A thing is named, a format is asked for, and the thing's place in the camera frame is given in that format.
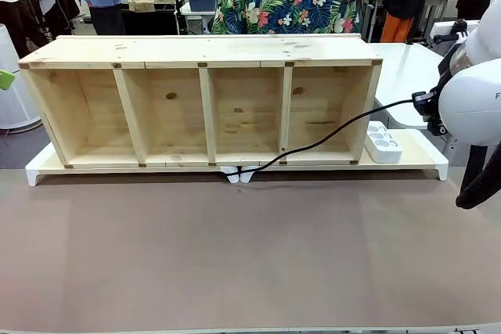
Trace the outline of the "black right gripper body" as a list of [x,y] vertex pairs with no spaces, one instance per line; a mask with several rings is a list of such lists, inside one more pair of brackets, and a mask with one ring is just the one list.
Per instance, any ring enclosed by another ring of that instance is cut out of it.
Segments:
[[450,72],[446,71],[440,76],[437,86],[431,89],[431,92],[436,92],[437,96],[436,102],[432,105],[437,109],[437,116],[432,121],[427,122],[427,129],[432,135],[446,135],[448,133],[439,114],[438,102],[440,94],[449,80]]

